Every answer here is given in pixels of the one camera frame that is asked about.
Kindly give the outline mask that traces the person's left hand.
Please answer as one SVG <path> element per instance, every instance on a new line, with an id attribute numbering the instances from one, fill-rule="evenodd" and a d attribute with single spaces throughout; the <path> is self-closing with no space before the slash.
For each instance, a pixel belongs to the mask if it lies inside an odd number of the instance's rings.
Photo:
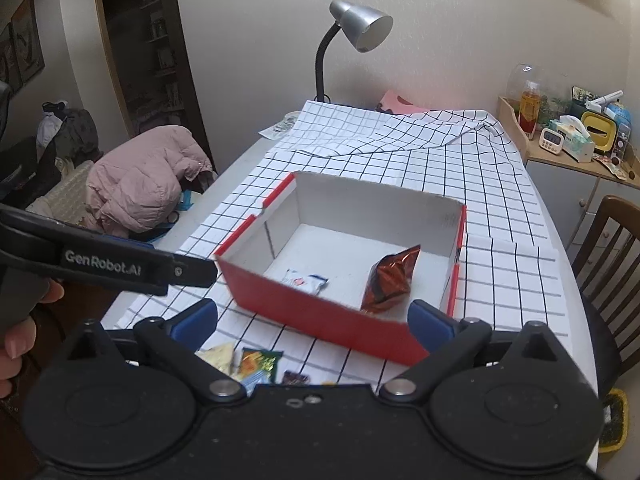
<path id="1" fill-rule="evenodd" d="M 0 351 L 1 399 L 11 393 L 11 380 L 21 371 L 22 356 L 34 348 L 36 336 L 36 324 L 30 316 L 9 328 L 4 334 Z"/>

